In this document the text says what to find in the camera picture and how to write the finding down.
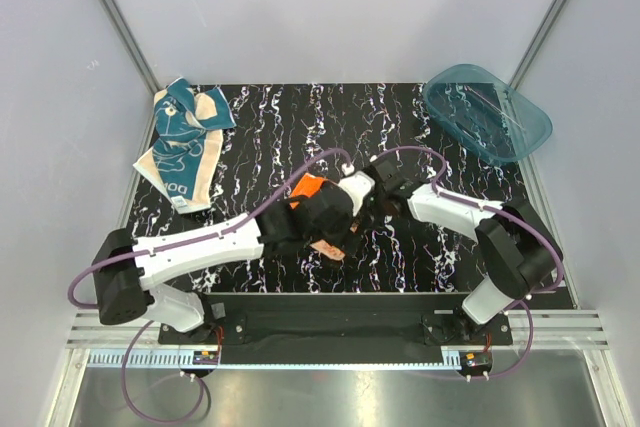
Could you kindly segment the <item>teal Doraemon towel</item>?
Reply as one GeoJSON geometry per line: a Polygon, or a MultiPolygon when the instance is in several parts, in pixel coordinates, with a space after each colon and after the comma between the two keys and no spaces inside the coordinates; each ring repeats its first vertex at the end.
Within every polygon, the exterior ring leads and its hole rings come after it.
{"type": "Polygon", "coordinates": [[[209,209],[224,132],[236,127],[226,97],[218,87],[197,92],[178,78],[156,92],[153,115],[157,139],[134,169],[177,213],[209,209]]]}

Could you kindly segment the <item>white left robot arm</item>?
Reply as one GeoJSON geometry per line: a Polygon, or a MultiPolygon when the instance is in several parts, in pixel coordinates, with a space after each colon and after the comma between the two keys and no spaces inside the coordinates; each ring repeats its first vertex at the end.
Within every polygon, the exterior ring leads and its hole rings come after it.
{"type": "Polygon", "coordinates": [[[293,255],[324,241],[340,247],[355,234],[352,225],[375,182],[358,171],[337,183],[306,175],[298,195],[277,200],[256,216],[165,237],[132,239],[124,229],[110,232],[93,265],[101,324],[139,318],[163,323],[196,343],[215,333],[211,307],[197,293],[169,281],[207,267],[293,255]]]}

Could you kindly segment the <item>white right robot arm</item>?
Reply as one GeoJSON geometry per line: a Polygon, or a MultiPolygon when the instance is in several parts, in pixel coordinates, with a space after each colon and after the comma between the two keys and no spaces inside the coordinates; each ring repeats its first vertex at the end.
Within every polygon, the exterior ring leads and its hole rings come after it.
{"type": "Polygon", "coordinates": [[[449,314],[427,314],[426,342],[476,343],[493,319],[543,288],[552,273],[564,275],[563,253],[529,201],[484,201],[440,188],[434,181],[404,177],[388,160],[364,169],[374,181],[368,206],[382,216],[408,217],[456,232],[474,241],[486,275],[449,314]]]}

